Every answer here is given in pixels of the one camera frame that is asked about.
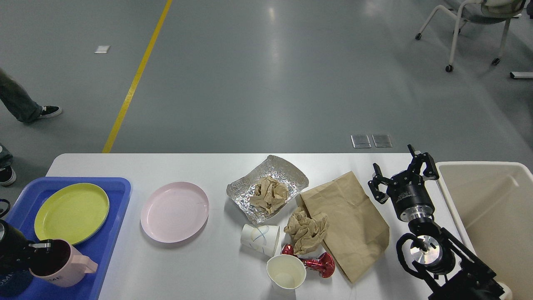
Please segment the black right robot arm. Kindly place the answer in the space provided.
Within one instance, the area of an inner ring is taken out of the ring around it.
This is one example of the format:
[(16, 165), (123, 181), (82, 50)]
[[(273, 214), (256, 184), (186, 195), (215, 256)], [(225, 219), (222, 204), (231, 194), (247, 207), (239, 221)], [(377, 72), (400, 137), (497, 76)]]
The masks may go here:
[(425, 187), (439, 179), (433, 157), (408, 145), (411, 163), (407, 169), (384, 177), (374, 163), (368, 182), (372, 196), (383, 204), (391, 200), (398, 220), (408, 224), (409, 233), (396, 242), (402, 268), (423, 280), (431, 289), (430, 300), (498, 300), (504, 295), (496, 273), (459, 241), (436, 224), (435, 207)]

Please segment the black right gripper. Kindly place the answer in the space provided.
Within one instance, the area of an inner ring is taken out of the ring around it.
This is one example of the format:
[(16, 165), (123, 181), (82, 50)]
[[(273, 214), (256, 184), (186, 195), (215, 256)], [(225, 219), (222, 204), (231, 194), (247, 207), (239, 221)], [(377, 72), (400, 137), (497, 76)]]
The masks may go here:
[[(433, 215), (435, 207), (423, 182), (440, 178), (435, 161), (428, 152), (421, 153), (411, 144), (407, 147), (412, 156), (407, 168), (407, 185), (392, 186), (394, 181), (383, 177), (377, 163), (373, 163), (374, 174), (368, 182), (373, 199), (384, 204), (390, 197), (398, 220), (403, 222)], [(387, 193), (379, 190), (380, 185), (388, 187)]]

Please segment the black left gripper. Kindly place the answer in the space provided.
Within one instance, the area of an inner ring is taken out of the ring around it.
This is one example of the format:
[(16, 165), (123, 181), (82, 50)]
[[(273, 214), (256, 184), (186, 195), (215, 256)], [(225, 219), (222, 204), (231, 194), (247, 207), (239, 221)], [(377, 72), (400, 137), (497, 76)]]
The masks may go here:
[(14, 271), (28, 270), (29, 254), (27, 247), (33, 253), (50, 253), (54, 240), (47, 239), (38, 242), (29, 241), (17, 228), (0, 221), (0, 273), (7, 275)]

